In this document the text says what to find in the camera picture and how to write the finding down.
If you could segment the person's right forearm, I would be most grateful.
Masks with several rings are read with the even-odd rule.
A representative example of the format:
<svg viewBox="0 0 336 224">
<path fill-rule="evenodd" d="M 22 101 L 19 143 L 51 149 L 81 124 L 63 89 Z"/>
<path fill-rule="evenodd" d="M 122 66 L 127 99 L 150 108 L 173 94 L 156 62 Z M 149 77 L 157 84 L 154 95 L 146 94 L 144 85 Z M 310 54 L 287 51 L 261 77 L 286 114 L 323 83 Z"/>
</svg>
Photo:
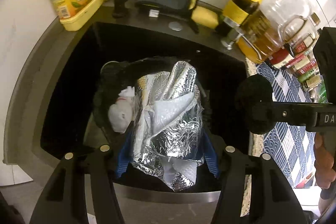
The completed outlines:
<svg viewBox="0 0 336 224">
<path fill-rule="evenodd" d="M 323 189 L 320 194 L 318 208 L 320 214 L 323 214 L 325 210 L 330 206 L 331 202 L 335 198 L 335 185 L 330 186 L 329 189 Z"/>
</svg>

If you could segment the person's right hand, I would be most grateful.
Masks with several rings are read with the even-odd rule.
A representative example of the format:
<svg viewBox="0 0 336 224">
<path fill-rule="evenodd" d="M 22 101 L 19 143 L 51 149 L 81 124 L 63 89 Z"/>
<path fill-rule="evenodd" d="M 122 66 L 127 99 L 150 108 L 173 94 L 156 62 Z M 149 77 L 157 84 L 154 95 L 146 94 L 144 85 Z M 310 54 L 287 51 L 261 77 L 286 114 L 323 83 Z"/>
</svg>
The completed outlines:
<svg viewBox="0 0 336 224">
<path fill-rule="evenodd" d="M 315 133 L 314 154 L 317 185 L 322 189 L 329 189 L 331 183 L 335 181 L 334 157 L 323 146 L 323 136 L 319 132 Z"/>
</svg>

